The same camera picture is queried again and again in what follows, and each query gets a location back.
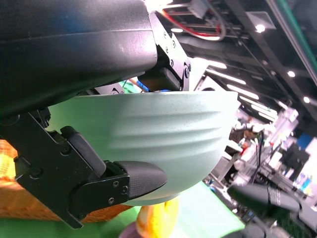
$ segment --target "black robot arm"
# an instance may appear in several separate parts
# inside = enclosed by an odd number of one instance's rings
[[[188,90],[191,65],[175,36],[142,0],[0,5],[0,138],[18,151],[17,182],[73,228],[163,186],[155,165],[109,162],[74,128],[45,128],[48,106],[134,76],[151,91]]]
[[[188,90],[191,65],[143,0],[0,0],[0,118],[141,76]]]

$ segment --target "metal bracket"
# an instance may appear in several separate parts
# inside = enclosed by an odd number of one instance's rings
[[[92,162],[85,160],[66,138],[56,131],[46,131],[41,124],[48,121],[40,111],[0,123],[1,136],[19,153],[15,159],[16,180],[22,187],[73,228],[82,227],[80,220],[94,210],[128,201],[126,172],[111,162],[105,162],[108,168],[105,166],[102,173],[95,171]],[[100,163],[85,140],[79,143]]]

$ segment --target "ceiling light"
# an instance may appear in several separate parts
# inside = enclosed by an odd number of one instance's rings
[[[264,118],[270,120],[270,121],[275,121],[274,118],[271,118],[271,117],[269,117],[268,115],[265,115],[265,114],[263,114],[263,113],[259,113],[259,115],[260,115],[261,117],[264,117]]]
[[[235,78],[235,77],[226,75],[226,74],[224,74],[224,73],[219,73],[219,72],[214,71],[214,70],[212,70],[212,69],[206,69],[206,71],[209,72],[209,73],[212,73],[212,74],[214,74],[214,75],[218,75],[218,76],[220,76],[220,77],[222,77],[222,78],[226,78],[226,79],[235,81],[235,82],[237,82],[237,83],[246,84],[246,82],[243,81],[243,80],[241,80],[241,79],[238,79],[238,78]]]
[[[246,91],[246,90],[243,90],[243,89],[241,89],[241,88],[237,88],[237,87],[235,87],[235,86],[233,86],[233,85],[230,85],[230,84],[227,84],[227,87],[228,87],[229,89],[233,90],[233,91],[236,91],[236,92],[238,92],[238,93],[242,93],[242,94],[244,94],[244,95],[247,95],[247,96],[249,96],[250,98],[254,98],[254,99],[256,99],[256,100],[259,99],[258,95],[254,94],[254,93],[250,93],[250,92],[248,92],[248,91]]]
[[[171,31],[172,31],[172,32],[175,32],[175,33],[181,33],[181,32],[183,32],[183,29],[180,29],[180,28],[172,28]]]
[[[274,118],[274,119],[277,118],[277,115],[276,115],[276,114],[271,113],[271,112],[269,112],[269,111],[267,111],[267,110],[264,110],[263,108],[260,108],[260,107],[258,107],[258,106],[256,106],[256,105],[251,105],[251,107],[252,107],[254,110],[257,110],[258,112],[261,112],[261,113],[263,113],[263,114],[265,114],[265,115],[267,115],[267,116],[269,116],[269,117],[271,117],[271,118]]]
[[[195,59],[206,60],[209,65],[214,66],[214,67],[227,68],[227,66],[224,63],[216,62],[216,61],[213,61],[213,60],[207,60],[207,59],[203,59],[203,58],[195,58]]]
[[[254,101],[252,101],[252,100],[250,100],[248,98],[245,98],[245,97],[242,97],[242,96],[240,96],[240,98],[242,100],[248,102],[248,103],[254,104],[254,105],[258,106],[259,108],[263,108],[264,110],[267,110],[267,111],[277,115],[277,111],[276,110],[270,109],[270,108],[268,108],[268,107],[266,107],[266,106],[264,106],[264,105],[262,105],[260,103],[254,102]]]
[[[263,26],[262,24],[257,25],[256,30],[257,30],[257,32],[261,33],[263,31],[265,31],[265,26]]]
[[[167,4],[173,2],[173,0],[144,0],[145,6],[147,7],[148,12],[152,11],[160,11],[162,10]]]
[[[284,108],[285,110],[288,109],[288,106],[286,106],[284,103],[282,103],[281,101],[278,101],[277,104],[279,104],[282,108]]]
[[[295,77],[295,73],[293,71],[288,71],[287,72],[288,76],[294,78]]]
[[[311,101],[310,101],[310,99],[308,97],[304,97],[304,102],[305,103],[310,103]]]

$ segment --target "cable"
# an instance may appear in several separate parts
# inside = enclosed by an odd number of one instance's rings
[[[217,31],[219,31],[216,34],[208,34],[208,33],[199,33],[194,31],[193,29],[184,26],[183,24],[179,23],[176,21],[173,17],[171,17],[164,9],[159,11],[162,16],[164,16],[167,20],[169,20],[171,23],[177,25],[187,33],[191,34],[192,36],[198,37],[203,40],[208,40],[208,41],[221,41],[225,35],[226,35],[226,27],[224,24],[224,21],[220,14],[216,11],[216,9],[209,3],[208,0],[202,0],[209,8],[209,11],[213,13],[217,19],[219,20],[219,27],[217,27]]]
[[[257,154],[257,168],[256,170],[254,171],[254,173],[252,174],[251,176],[251,179],[250,179],[250,183],[253,184],[256,177],[257,177],[257,174],[258,174],[258,171],[261,167],[261,153],[262,153],[262,144],[264,143],[264,132],[261,131],[261,140],[260,140],[260,146],[259,146],[259,157],[258,157],[258,150],[256,148],[256,154]]]

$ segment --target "ceiling beam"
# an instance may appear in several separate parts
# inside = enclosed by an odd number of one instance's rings
[[[244,8],[242,7],[239,0],[225,0],[228,7],[231,11],[237,16],[242,25],[245,26],[246,29],[252,29],[253,24],[250,19],[247,17]],[[287,71],[284,71],[284,67],[281,62],[278,60],[275,53],[271,50],[264,37],[261,34],[255,31],[249,31],[252,38],[255,40],[260,49],[264,52],[266,57],[269,59],[269,63],[275,68],[277,72],[283,77],[289,87],[293,90],[293,92],[297,95],[297,97],[302,100],[305,94],[302,90],[297,86],[292,78],[287,75]],[[317,111],[311,104],[304,104],[307,111],[312,115],[315,121],[317,121]]]

